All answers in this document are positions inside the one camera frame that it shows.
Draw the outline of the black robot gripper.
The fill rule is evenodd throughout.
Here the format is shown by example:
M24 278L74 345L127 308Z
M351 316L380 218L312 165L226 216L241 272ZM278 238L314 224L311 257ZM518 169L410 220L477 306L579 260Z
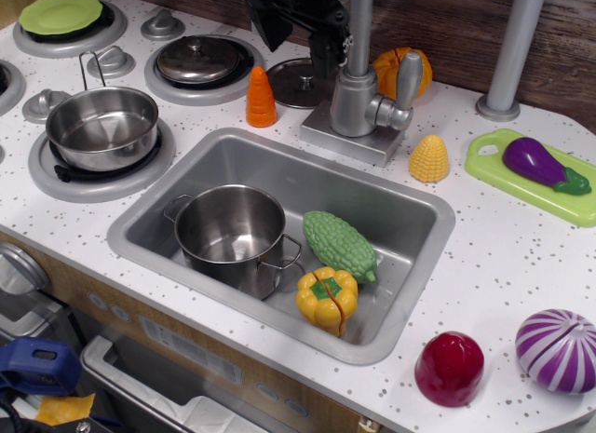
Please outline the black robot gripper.
M257 33L276 51L299 26L307 30L310 57L319 78L345 61L348 12L339 0L246 0Z

